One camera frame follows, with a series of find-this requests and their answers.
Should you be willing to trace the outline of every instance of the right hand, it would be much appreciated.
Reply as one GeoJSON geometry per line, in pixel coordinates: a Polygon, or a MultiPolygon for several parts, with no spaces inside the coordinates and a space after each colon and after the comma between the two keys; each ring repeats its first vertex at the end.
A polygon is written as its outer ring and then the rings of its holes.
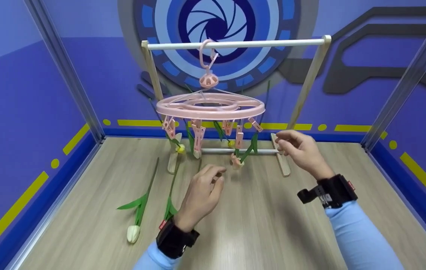
{"type": "Polygon", "coordinates": [[[298,167],[309,172],[316,180],[335,176],[311,136],[292,129],[282,130],[276,136],[278,150],[283,151],[285,156],[290,156],[298,167]]]}

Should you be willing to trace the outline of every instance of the wooden floor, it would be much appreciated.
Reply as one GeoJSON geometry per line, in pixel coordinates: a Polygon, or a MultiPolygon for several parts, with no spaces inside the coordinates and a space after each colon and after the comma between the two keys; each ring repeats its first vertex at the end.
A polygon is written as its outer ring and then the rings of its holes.
{"type": "MultiPolygon", "coordinates": [[[[220,142],[204,142],[218,147],[220,142]]],[[[319,143],[335,172],[356,187],[359,203],[392,245],[405,269],[426,269],[426,232],[358,144],[319,143]]],[[[163,139],[107,138],[21,266],[22,270],[130,270],[158,234],[172,175],[163,139]],[[136,244],[126,240],[134,211],[115,210],[143,195],[160,157],[136,244]]],[[[259,142],[259,148],[272,147],[259,142]]],[[[229,166],[227,155],[204,164],[229,166]]],[[[172,196],[179,207],[199,161],[182,161],[172,196]]],[[[281,176],[275,156],[250,156],[241,171],[225,173],[218,207],[196,229],[179,269],[345,269],[320,203],[303,205],[296,193],[314,179],[290,163],[281,176]]]]}

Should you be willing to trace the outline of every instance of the black wrist strap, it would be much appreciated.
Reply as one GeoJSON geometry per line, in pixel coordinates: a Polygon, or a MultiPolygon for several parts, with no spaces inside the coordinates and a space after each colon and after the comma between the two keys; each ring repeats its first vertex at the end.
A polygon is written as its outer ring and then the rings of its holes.
{"type": "Polygon", "coordinates": [[[303,189],[297,193],[303,204],[320,198],[323,208],[340,208],[343,203],[357,200],[352,183],[347,181],[341,174],[337,174],[330,179],[317,181],[318,186],[311,190],[303,189]]]}
{"type": "Polygon", "coordinates": [[[199,233],[194,229],[183,232],[174,223],[173,217],[163,221],[160,232],[156,237],[158,249],[167,257],[176,259],[181,257],[186,247],[191,248],[198,238],[199,233]]]}

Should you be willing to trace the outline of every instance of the left hand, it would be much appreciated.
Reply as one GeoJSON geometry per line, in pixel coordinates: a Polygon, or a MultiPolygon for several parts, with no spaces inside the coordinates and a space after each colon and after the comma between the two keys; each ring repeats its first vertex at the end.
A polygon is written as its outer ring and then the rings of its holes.
{"type": "Polygon", "coordinates": [[[180,230],[191,232],[203,217],[213,211],[223,190],[224,179],[221,174],[225,171],[225,167],[208,164],[193,176],[181,208],[174,217],[175,225],[180,230]]]}

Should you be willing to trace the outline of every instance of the hand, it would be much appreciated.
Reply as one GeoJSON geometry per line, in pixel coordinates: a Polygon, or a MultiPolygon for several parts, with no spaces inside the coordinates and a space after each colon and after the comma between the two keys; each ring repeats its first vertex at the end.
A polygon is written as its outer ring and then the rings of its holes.
{"type": "Polygon", "coordinates": [[[309,172],[316,180],[332,178],[333,170],[323,159],[315,140],[296,130],[283,130],[276,134],[276,143],[285,156],[290,156],[298,167],[309,172]]]}
{"type": "Polygon", "coordinates": [[[203,217],[213,211],[223,190],[221,174],[225,171],[225,167],[208,164],[193,176],[180,210],[174,217],[175,225],[180,230],[191,232],[203,217]]]}

